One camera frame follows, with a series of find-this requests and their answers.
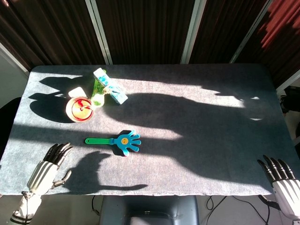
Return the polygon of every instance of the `white robotic arm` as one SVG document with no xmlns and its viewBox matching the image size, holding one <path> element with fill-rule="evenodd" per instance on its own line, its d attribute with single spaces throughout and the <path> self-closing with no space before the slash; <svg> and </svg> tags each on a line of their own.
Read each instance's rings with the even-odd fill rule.
<svg viewBox="0 0 300 225">
<path fill-rule="evenodd" d="M 276 197 L 277 202 L 272 202 L 259 196 L 270 207 L 281 210 L 282 213 L 293 220 L 300 220 L 300 181 L 296 180 L 293 172 L 283 160 L 275 160 L 263 156 L 263 161 L 258 160 L 262 166 Z"/>
<path fill-rule="evenodd" d="M 55 144 L 48 150 L 27 183 L 29 191 L 22 191 L 23 197 L 19 203 L 19 209 L 14 211 L 8 224 L 29 224 L 42 202 L 41 196 L 46 194 L 49 189 L 63 185 L 68 180 L 71 176 L 70 170 L 62 180 L 54 181 L 60 165 L 71 148 L 70 143 L 66 143 Z"/>
</svg>

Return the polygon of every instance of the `dark curtain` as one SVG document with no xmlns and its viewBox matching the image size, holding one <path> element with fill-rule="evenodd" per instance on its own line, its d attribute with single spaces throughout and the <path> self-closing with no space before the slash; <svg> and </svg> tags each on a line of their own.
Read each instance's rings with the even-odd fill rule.
<svg viewBox="0 0 300 225">
<path fill-rule="evenodd" d="M 277 88 L 300 69 L 300 0 L 274 0 L 237 62 L 262 63 Z"/>
<path fill-rule="evenodd" d="M 266 0 L 207 0 L 189 63 L 228 63 Z"/>
<path fill-rule="evenodd" d="M 180 63 L 194 0 L 97 0 L 114 64 Z"/>
<path fill-rule="evenodd" d="M 0 42 L 28 69 L 105 64 L 84 0 L 0 0 Z"/>
</svg>

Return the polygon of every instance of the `blue toy hand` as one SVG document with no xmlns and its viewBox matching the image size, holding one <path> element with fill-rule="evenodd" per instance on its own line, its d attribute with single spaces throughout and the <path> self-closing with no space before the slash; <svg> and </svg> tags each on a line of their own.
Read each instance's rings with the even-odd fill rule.
<svg viewBox="0 0 300 225">
<path fill-rule="evenodd" d="M 120 135 L 117 139 L 113 140 L 113 143 L 121 149 L 125 156 L 129 155 L 128 149 L 131 149 L 135 152 L 139 151 L 139 147 L 135 145 L 140 145 L 142 142 L 138 140 L 140 135 L 135 135 L 135 130 L 132 130 L 128 135 Z"/>
</svg>

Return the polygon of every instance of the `green handle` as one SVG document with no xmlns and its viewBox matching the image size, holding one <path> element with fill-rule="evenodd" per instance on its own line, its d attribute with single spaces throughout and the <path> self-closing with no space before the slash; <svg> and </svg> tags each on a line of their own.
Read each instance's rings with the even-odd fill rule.
<svg viewBox="0 0 300 225">
<path fill-rule="evenodd" d="M 111 144 L 110 138 L 87 138 L 85 139 L 86 144 Z"/>
</svg>

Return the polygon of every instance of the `gray felt surface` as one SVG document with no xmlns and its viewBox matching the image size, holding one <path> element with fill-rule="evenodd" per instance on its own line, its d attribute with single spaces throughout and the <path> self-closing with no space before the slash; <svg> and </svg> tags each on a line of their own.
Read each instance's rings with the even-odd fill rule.
<svg viewBox="0 0 300 225">
<path fill-rule="evenodd" d="M 20 194 L 55 143 L 74 146 L 48 194 L 257 195 L 270 185 L 256 162 L 284 159 L 300 176 L 268 72 L 255 64 L 101 66 L 126 89 L 128 100 L 105 105 L 85 123 L 65 115 L 68 92 L 91 94 L 100 66 L 40 66 L 30 73 L 0 162 L 0 193 Z M 87 137 L 135 129 L 140 152 L 129 157 Z"/>
</svg>

